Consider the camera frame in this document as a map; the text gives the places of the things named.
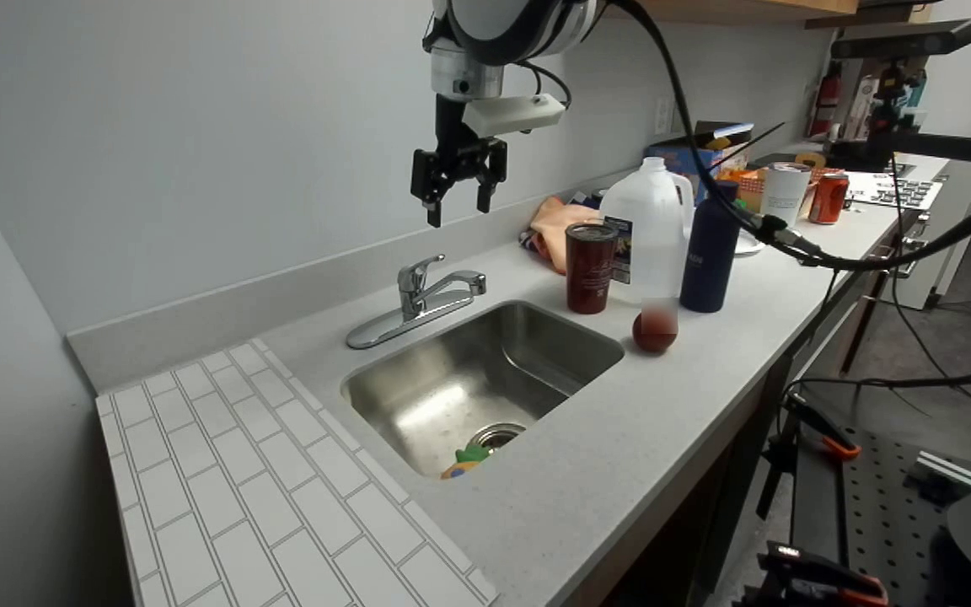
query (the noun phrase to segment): faucet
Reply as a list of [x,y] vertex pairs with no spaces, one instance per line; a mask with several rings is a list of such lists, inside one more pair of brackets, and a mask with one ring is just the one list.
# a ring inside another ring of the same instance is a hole
[[456,269],[441,275],[438,284],[425,286],[433,264],[441,264],[441,256],[427,256],[398,269],[398,311],[353,328],[345,342],[350,349],[379,347],[485,294],[485,274],[475,274],[475,269]]

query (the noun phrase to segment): wooden shelf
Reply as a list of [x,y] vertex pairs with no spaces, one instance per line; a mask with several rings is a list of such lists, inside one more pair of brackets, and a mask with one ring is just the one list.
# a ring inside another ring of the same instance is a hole
[[861,0],[644,0],[659,21],[693,23],[787,23],[851,15]]

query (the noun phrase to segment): kitchen sink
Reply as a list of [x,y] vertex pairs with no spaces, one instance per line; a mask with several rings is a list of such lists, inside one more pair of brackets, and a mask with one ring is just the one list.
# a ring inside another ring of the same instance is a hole
[[624,347],[514,299],[348,377],[350,407],[423,475],[441,475],[470,441],[503,447]]

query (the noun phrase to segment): blue bottle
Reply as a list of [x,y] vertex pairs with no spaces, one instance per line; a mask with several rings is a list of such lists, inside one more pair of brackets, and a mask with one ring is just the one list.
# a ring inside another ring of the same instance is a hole
[[725,204],[734,203],[734,185],[719,185],[712,200],[697,203],[693,244],[685,260],[683,305],[716,313],[725,305],[728,274],[738,221]]

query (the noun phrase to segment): red apple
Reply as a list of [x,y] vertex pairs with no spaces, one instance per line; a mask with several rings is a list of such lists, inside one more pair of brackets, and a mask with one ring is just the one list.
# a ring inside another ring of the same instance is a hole
[[641,311],[630,337],[648,353],[663,353],[679,339],[679,317],[670,311]]

